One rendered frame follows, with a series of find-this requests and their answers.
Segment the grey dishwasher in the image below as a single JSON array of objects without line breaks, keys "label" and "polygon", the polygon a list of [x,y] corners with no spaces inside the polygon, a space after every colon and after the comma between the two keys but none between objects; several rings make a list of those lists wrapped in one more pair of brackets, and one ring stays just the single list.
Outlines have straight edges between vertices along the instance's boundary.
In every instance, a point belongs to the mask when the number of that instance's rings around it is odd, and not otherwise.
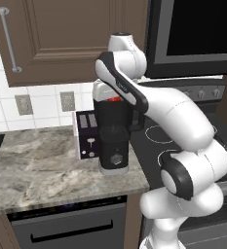
[{"label": "grey dishwasher", "polygon": [[[8,214],[20,249],[124,249],[126,196]],[[114,228],[39,243],[35,237],[109,224]]]}]

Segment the black microwave oven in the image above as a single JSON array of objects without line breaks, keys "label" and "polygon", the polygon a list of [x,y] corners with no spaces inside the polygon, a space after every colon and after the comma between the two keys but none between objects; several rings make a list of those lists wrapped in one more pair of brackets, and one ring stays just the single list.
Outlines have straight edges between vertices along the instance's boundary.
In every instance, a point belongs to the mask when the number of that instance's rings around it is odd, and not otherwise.
[{"label": "black microwave oven", "polygon": [[149,0],[152,79],[227,75],[227,0]]}]

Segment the dark toaster with white side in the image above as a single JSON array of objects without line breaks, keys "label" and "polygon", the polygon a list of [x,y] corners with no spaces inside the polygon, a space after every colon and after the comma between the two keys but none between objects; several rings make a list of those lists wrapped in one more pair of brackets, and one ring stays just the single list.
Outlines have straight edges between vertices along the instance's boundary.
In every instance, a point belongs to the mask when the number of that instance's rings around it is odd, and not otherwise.
[{"label": "dark toaster with white side", "polygon": [[97,158],[99,154],[99,135],[95,111],[74,112],[72,120],[78,159]]}]

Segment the brown cupboard door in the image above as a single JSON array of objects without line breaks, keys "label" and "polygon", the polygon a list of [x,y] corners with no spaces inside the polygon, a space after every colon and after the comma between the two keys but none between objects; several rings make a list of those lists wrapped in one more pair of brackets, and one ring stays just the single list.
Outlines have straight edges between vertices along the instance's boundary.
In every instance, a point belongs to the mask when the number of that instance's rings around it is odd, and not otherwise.
[{"label": "brown cupboard door", "polygon": [[92,82],[110,35],[129,32],[142,49],[148,0],[0,0],[20,73],[0,17],[0,54],[10,87]]}]

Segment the grey wall outlet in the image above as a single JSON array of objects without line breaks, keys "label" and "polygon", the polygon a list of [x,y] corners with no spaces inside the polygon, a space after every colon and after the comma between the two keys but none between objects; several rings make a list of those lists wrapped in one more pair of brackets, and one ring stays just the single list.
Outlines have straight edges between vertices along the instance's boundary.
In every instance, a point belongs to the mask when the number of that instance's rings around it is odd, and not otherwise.
[{"label": "grey wall outlet", "polygon": [[16,95],[15,100],[17,103],[18,111],[21,116],[32,115],[33,109],[31,105],[30,95]]},{"label": "grey wall outlet", "polygon": [[75,96],[73,91],[66,91],[60,94],[61,110],[70,112],[75,110]]}]

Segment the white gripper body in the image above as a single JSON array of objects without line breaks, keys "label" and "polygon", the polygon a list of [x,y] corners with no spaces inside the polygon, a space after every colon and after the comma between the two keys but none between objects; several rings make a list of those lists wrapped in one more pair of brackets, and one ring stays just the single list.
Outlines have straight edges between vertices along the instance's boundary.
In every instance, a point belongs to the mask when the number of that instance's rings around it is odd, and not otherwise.
[{"label": "white gripper body", "polygon": [[108,99],[120,99],[122,97],[111,87],[106,84],[96,84],[93,89],[93,99],[97,102]]}]

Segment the black blender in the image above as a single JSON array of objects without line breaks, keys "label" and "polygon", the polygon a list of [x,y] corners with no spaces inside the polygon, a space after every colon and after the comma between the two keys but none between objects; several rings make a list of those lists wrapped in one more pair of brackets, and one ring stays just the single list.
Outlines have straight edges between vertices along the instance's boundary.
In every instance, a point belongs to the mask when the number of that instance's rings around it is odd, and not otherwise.
[{"label": "black blender", "polygon": [[132,123],[133,109],[120,97],[94,101],[99,135],[99,169],[103,175],[125,174],[129,171],[131,134],[144,128],[145,117],[138,114]]}]

